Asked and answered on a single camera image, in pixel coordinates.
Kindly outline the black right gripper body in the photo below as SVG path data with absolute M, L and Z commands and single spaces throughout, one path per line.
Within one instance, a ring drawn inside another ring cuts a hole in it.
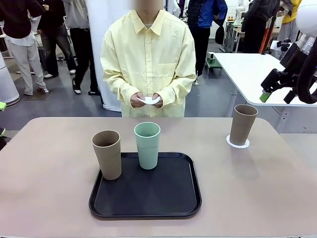
M 284 67 L 284 72 L 300 73 L 305 60 L 306 53 L 296 43 L 293 43 L 280 61 L 280 64 Z

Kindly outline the person's left hand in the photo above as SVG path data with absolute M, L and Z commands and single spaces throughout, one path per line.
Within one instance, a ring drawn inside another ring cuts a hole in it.
M 161 108 L 163 106 L 163 99 L 158 93 L 154 93 L 152 99 L 156 101 L 156 103 L 153 104 L 154 107 Z

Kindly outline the person's right hand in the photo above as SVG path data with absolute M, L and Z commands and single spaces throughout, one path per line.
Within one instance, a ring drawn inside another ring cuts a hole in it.
M 141 108 L 145 105 L 145 97 L 141 92 L 137 92 L 131 96 L 130 103 L 133 108 Z

